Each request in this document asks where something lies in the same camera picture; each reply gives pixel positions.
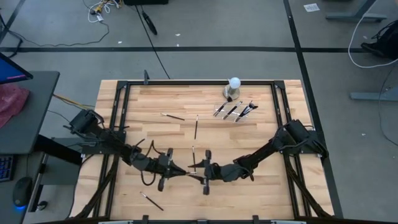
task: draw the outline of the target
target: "wooden tabletop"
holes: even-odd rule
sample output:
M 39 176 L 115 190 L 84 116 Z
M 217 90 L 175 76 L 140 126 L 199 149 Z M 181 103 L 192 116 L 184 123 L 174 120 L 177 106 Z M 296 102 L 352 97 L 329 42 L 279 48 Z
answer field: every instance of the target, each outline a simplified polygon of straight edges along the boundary
M 98 93 L 96 112 L 109 124 L 117 80 L 103 80 Z M 300 80 L 285 80 L 287 97 L 293 119 L 311 125 L 307 103 Z M 238 100 L 248 104 L 251 100 L 258 109 L 249 114 L 243 123 L 232 123 L 213 117 L 215 105 L 225 101 L 222 95 L 224 86 L 218 85 L 162 85 L 132 86 L 126 116 L 127 144 L 136 144 L 146 139 L 140 147 L 144 152 L 152 140 L 156 149 L 166 151 L 174 148 L 173 160 L 176 165 L 189 171 L 193 164 L 192 146 L 195 146 L 196 160 L 205 156 L 211 149 L 212 162 L 219 165 L 232 163 L 233 159 L 253 153 L 272 138 L 277 129 L 271 88 L 264 85 L 242 86 Z M 178 119 L 161 116 L 167 113 Z M 195 121 L 199 115 L 197 139 Z M 157 157 L 155 152 L 149 154 Z M 303 173 L 307 188 L 328 213 L 333 213 L 320 159 L 314 154 L 304 154 Z M 76 215 L 98 185 L 102 156 L 94 156 L 81 168 L 76 187 L 75 204 L 72 216 Z M 152 174 L 144 176 L 146 182 Z M 292 219 L 289 188 L 283 158 L 273 154 L 254 170 L 254 182 L 249 178 L 225 183 L 220 180 L 210 182 L 210 195 L 202 194 L 199 181 L 189 177 L 174 177 L 166 181 L 164 191 L 157 190 L 157 180 L 150 187 L 141 182 L 140 172 L 120 162 L 114 193 L 111 219 L 140 220 L 149 215 L 151 220 L 250 220 L 253 215 L 260 219 Z M 297 190 L 300 214 L 303 215 L 302 200 Z M 103 195 L 103 214 L 107 190 Z M 140 192 L 164 208 L 159 210 Z

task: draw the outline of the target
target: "pink cloth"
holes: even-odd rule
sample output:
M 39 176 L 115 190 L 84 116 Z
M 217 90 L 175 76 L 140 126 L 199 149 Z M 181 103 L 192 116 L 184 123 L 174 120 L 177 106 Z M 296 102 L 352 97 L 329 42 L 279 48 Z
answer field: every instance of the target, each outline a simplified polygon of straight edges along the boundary
M 0 128 L 21 111 L 28 95 L 29 90 L 15 84 L 0 85 Z

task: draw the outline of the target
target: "white ball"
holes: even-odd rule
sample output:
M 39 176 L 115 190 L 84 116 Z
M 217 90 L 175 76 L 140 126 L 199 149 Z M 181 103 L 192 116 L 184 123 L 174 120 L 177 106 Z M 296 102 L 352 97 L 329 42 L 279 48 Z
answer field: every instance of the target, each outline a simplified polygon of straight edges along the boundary
M 239 78 L 234 77 L 229 80 L 229 85 L 231 88 L 237 89 L 237 88 L 239 88 L 239 86 L 241 86 L 241 81 Z

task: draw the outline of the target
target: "monitor screen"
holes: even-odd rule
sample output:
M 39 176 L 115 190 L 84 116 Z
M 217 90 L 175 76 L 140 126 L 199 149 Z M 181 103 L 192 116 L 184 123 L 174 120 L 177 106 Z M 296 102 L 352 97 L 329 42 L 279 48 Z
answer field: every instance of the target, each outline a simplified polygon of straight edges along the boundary
M 33 76 L 5 55 L 0 54 L 0 84 L 31 79 Z

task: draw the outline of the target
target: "white cable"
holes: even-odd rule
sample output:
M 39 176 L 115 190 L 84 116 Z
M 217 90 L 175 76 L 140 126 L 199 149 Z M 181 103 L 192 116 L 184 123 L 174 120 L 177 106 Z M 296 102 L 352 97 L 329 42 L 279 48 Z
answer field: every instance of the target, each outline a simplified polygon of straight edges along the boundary
M 373 3 L 373 5 L 363 14 L 362 18 L 359 20 L 358 24 L 356 25 L 354 32 L 353 32 L 353 36 L 351 37 L 351 41 L 349 42 L 349 46 L 348 46 L 348 55 L 349 58 L 351 59 L 351 61 L 354 63 L 354 65 L 358 66 L 359 68 L 376 68 L 376 67 L 381 67 L 381 66 L 387 66 L 387 65 L 391 65 L 393 63 L 398 62 L 398 59 L 390 62 L 390 63 L 385 63 L 385 64 L 381 64 L 381 65 L 372 65 L 372 66 L 362 66 L 362 65 L 358 65 L 356 62 L 354 62 L 352 56 L 351 56 L 351 52 L 349 51 L 351 49 L 351 45 L 353 44 L 353 40 L 354 40 L 354 36 L 356 33 L 356 29 L 358 28 L 359 24 L 362 22 L 362 20 L 365 18 L 366 14 L 373 8 L 373 6 L 375 5 L 375 3 Z
M 90 12 L 91 12 L 91 9 L 94 8 L 94 6 L 97 6 L 97 5 L 101 4 L 103 1 L 104 1 L 104 0 L 101 0 L 99 3 L 94 4 L 94 5 L 92 5 L 92 6 L 89 8 L 89 10 L 88 10 L 88 15 L 87 15 L 88 22 L 91 22 L 91 23 L 99 22 L 98 19 L 95 20 L 95 21 L 91 21 L 91 20 L 90 20 Z M 105 9 L 105 12 L 108 13 L 108 14 L 111 12 L 111 8 L 110 8 L 109 6 L 114 6 L 114 4 L 113 4 L 113 3 L 110 3 L 110 2 L 107 2 L 107 3 L 105 3 L 105 5 L 103 6 L 103 8 Z

